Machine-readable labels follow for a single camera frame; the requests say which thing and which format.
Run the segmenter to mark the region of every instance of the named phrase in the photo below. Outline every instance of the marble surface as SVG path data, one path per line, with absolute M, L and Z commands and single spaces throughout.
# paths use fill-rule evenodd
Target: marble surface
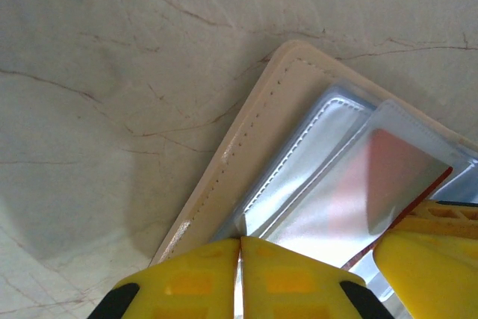
M 304 39 L 478 140 L 478 0 L 0 0 L 0 318 L 144 268 L 270 53 Z

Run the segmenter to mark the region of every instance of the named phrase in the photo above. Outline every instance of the beige leather wallet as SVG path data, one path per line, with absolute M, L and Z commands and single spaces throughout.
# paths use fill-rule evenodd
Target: beige leather wallet
M 279 47 L 241 108 L 152 264 L 208 243 L 325 89 L 347 79 L 395 99 L 447 139 L 478 146 L 303 41 Z

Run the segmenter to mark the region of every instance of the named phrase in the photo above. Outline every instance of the wallet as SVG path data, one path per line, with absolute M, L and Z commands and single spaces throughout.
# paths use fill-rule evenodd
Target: wallet
M 383 161 L 390 148 L 395 151 Z M 477 174 L 477 150 L 313 46 L 287 42 L 276 50 L 152 264 L 213 238 L 248 234 L 341 266 L 435 180 L 448 176 L 432 198 L 459 191 L 460 181 Z M 401 182 L 386 181 L 399 174 Z M 478 185 L 469 187 L 471 202 Z M 385 200 L 378 195 L 384 191 Z M 318 230 L 325 232 L 317 236 Z M 323 244 L 317 243 L 332 233 L 344 244 L 329 243 L 331 250 L 321 250 L 320 257 L 309 252 L 319 251 Z M 387 285 L 369 257 L 352 271 L 375 283 L 386 299 Z

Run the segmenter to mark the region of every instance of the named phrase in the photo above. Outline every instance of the black rubber tip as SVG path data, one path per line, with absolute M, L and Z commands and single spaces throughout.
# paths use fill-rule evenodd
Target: black rubber tip
M 349 281 L 341 282 L 341 287 L 363 319 L 394 319 L 370 289 Z
M 128 283 L 109 291 L 88 319 L 121 319 L 139 290 L 138 284 Z
M 478 203 L 437 201 L 439 205 L 460 205 L 462 207 L 478 207 Z

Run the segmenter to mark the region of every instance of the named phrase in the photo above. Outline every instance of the stitching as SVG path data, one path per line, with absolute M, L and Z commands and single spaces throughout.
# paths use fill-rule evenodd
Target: stitching
M 277 80 L 277 85 L 280 85 L 282 83 L 282 81 L 284 80 L 285 78 L 285 75 L 287 74 L 288 70 L 291 68 L 292 65 L 294 65 L 294 63 L 296 63 L 297 61 L 303 63 L 303 64 L 306 64 L 306 65 L 309 65 L 309 66 L 312 66 L 314 67 L 315 69 L 319 70 L 322 74 L 326 74 L 326 72 L 324 70 L 322 70 L 319 66 L 317 66 L 316 64 L 313 64 L 311 63 L 310 61 L 306 61 L 306 60 L 303 60 L 302 58 L 295 58 L 293 59 L 285 68 L 284 68 L 284 71 L 282 73 L 282 75 L 280 76 L 280 78 Z M 271 90 L 270 93 L 269 93 L 270 96 L 273 96 L 274 95 L 274 90 Z M 262 105 L 262 108 L 266 108 L 267 107 L 267 101 L 264 102 L 264 104 Z M 260 112 L 258 112 L 256 115 L 255 115 L 255 119 L 258 119 L 260 117 Z M 253 127 L 254 126 L 254 121 L 252 121 L 249 125 L 249 127 Z M 243 133 L 243 137 L 247 137 L 247 129 L 248 128 L 245 128 L 244 130 L 244 133 Z M 195 219 L 196 219 L 196 216 L 201 212 L 201 209 L 202 207 L 204 207 L 204 205 L 206 204 L 206 202 L 208 201 L 209 199 L 209 196 L 211 195 L 211 193 L 214 191 L 215 189 L 215 184 L 218 184 L 220 183 L 220 178 L 226 173 L 226 170 L 227 170 L 227 166 L 229 165 L 229 160 L 226 162 L 226 166 L 221 170 L 221 172 L 219 173 L 218 177 L 216 177 L 216 180 L 213 180 L 214 184 L 212 185 L 211 189 L 209 190 L 209 192 L 206 194 L 206 197 L 204 198 L 204 200 L 202 201 L 202 203 L 199 205 L 199 207 L 197 208 L 196 210 L 196 213 L 191 217 L 190 221 L 193 222 Z M 184 236 L 182 235 L 180 238 L 178 238 L 178 240 L 173 244 L 172 248 L 171 248 L 171 251 L 170 251 L 170 254 L 167 255 L 167 258 L 170 258 L 171 255 L 174 253 L 174 250 L 175 248 L 177 247 L 178 243 L 181 242 L 182 238 Z
M 263 192 L 266 190 L 266 188 L 269 186 L 269 184 L 274 180 L 274 178 L 277 176 L 277 174 L 280 172 L 280 170 L 284 167 L 285 163 L 288 161 L 288 159 L 292 156 L 292 154 L 295 152 L 297 147 L 300 145 L 300 143 L 304 140 L 305 136 L 310 132 L 312 127 L 314 127 L 315 123 L 322 117 L 322 115 L 325 113 L 327 108 L 329 108 L 332 104 L 337 103 L 339 105 L 346 105 L 348 108 L 353 109 L 354 111 L 358 111 L 359 108 L 355 105 L 352 105 L 350 103 L 346 103 L 344 100 L 340 99 L 331 99 L 327 102 L 326 106 L 324 106 L 320 112 L 315 115 L 314 119 L 312 122 L 307 126 L 307 128 L 302 132 L 300 137 L 297 139 L 295 144 L 292 146 L 292 148 L 288 151 L 287 155 L 282 159 L 276 170 L 273 172 L 272 175 L 267 179 L 266 183 L 264 183 L 261 186 L 260 191 L 252 198 L 251 202 L 247 205 L 246 209 L 244 209 L 244 214 L 246 214 L 251 207 L 258 201 L 259 197 L 263 194 Z
M 278 220 L 280 220 L 286 215 L 289 208 L 304 194 L 304 192 L 306 192 L 312 185 L 317 183 L 317 179 L 322 175 L 325 170 L 327 170 L 331 166 L 331 164 L 335 163 L 337 157 L 340 156 L 343 151 L 349 149 L 350 146 L 355 143 L 355 139 L 362 134 L 366 125 L 367 123 L 362 125 L 361 128 L 345 143 L 345 145 L 341 149 L 339 149 L 335 155 L 332 156 L 329 162 L 325 164 L 325 166 L 319 171 L 319 173 L 316 173 L 314 175 L 314 178 L 307 185 L 305 185 L 304 188 L 302 188 L 300 192 L 288 203 L 288 205 L 284 208 L 284 211 L 282 211 L 282 213 L 280 213 L 276 218 L 272 220 L 272 222 L 269 224 L 269 226 L 267 226 L 267 228 L 264 230 L 263 235 L 261 235 L 260 238 L 263 238 L 264 235 L 266 235 L 267 232 L 274 226 L 274 224 L 276 224 Z

